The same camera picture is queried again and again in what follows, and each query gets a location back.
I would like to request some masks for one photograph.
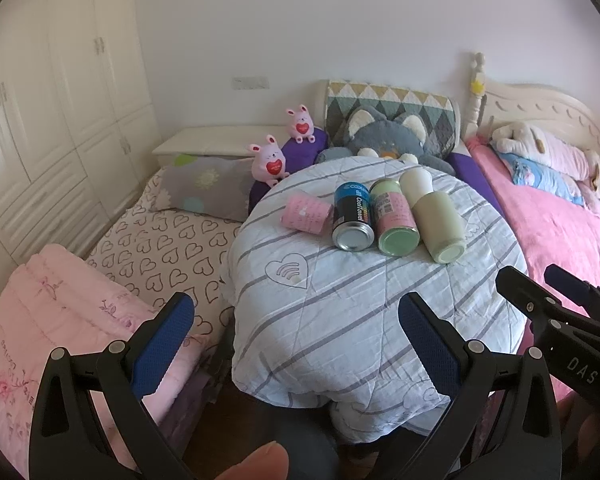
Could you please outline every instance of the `metal screw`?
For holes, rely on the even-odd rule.
[[[533,358],[533,359],[540,359],[542,357],[542,350],[539,349],[537,346],[532,346],[529,349],[529,355]]]
[[[125,349],[124,341],[114,341],[113,343],[111,343],[109,345],[109,352],[111,352],[112,354],[119,354],[124,349]]]
[[[484,352],[484,345],[481,341],[478,341],[477,339],[469,341],[468,347],[469,350],[471,350],[471,352],[473,352],[474,354],[481,354],[482,352]]]
[[[51,352],[51,358],[54,361],[59,361],[64,357],[64,348],[54,348]]]

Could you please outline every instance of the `pink floral blanket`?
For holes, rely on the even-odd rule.
[[[574,205],[548,192],[529,186],[515,186],[509,172],[488,146],[478,140],[467,147],[489,181],[507,222],[525,255],[529,276],[542,286],[544,270],[557,264],[581,280],[600,286],[600,218],[586,208]],[[556,293],[562,304],[586,314],[582,308]],[[528,327],[521,351],[533,343]],[[557,399],[569,389],[555,378]]]
[[[125,287],[110,281],[58,245],[45,247],[19,266],[0,295],[0,449],[29,477],[29,430],[38,385],[49,352],[102,351],[114,339],[128,340],[155,314]],[[196,368],[208,341],[188,336],[158,390],[143,399],[160,422]],[[134,466],[104,397],[93,393],[103,428],[118,459]]]

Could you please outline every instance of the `gray cat plush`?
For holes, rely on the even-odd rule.
[[[375,156],[410,160],[456,175],[448,162],[424,152],[427,131],[417,115],[402,114],[390,121],[373,107],[360,107],[349,118],[343,140],[344,147],[324,150],[316,164],[345,156]]]

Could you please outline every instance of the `gray striped bedding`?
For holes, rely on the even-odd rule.
[[[515,352],[525,327],[494,284],[504,266],[526,272],[516,238],[454,177],[429,170],[434,188],[449,193],[466,221],[467,250],[449,266],[434,263],[422,244],[405,258],[375,247],[346,253],[329,232],[317,237],[280,225],[294,190],[333,200],[344,182],[397,178],[406,164],[350,157],[292,175],[256,206],[221,270],[221,292],[235,306],[235,384],[277,406],[334,400],[333,423],[348,442],[371,442],[448,403],[398,323],[398,301],[407,292],[419,292],[465,339],[481,339],[492,351]]]

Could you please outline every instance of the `blue can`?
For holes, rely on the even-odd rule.
[[[362,251],[375,239],[371,225],[369,190],[359,182],[345,182],[335,192],[331,238],[343,251]]]

